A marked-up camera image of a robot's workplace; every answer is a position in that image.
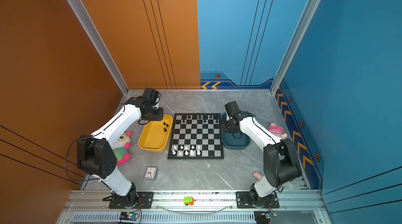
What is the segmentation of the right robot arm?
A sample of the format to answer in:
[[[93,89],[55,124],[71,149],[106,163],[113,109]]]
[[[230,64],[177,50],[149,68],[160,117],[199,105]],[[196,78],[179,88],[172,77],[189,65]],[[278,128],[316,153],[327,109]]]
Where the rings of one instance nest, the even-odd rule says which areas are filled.
[[[263,152],[263,176],[251,185],[250,198],[255,207],[269,205],[272,193],[302,175],[294,142],[263,127],[254,114],[240,110],[236,101],[226,104],[225,110],[227,116],[222,130],[248,136]]]

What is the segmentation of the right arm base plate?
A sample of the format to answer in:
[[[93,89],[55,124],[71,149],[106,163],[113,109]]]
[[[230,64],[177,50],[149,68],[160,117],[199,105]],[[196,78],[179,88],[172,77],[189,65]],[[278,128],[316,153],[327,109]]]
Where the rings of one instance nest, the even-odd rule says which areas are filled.
[[[236,192],[236,203],[237,208],[246,209],[246,208],[256,208],[256,209],[279,209],[279,199],[277,194],[274,192],[268,196],[266,196],[262,201],[256,204],[252,197],[250,196],[250,191],[239,191]]]

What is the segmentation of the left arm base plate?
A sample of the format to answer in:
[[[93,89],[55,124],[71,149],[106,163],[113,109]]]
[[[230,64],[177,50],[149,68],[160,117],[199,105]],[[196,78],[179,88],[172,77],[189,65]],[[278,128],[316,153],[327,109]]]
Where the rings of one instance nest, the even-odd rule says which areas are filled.
[[[135,200],[127,203],[120,196],[112,194],[109,197],[109,209],[150,209],[153,202],[154,192],[137,192]]]

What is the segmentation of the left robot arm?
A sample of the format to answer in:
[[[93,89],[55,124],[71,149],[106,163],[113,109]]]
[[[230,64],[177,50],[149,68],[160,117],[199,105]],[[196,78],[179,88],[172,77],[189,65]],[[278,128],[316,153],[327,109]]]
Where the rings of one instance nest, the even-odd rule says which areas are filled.
[[[113,146],[124,131],[136,121],[161,121],[160,93],[146,88],[141,96],[131,97],[121,110],[91,135],[82,135],[76,142],[77,168],[94,176],[111,190],[111,203],[132,208],[138,201],[136,186],[118,169]]]

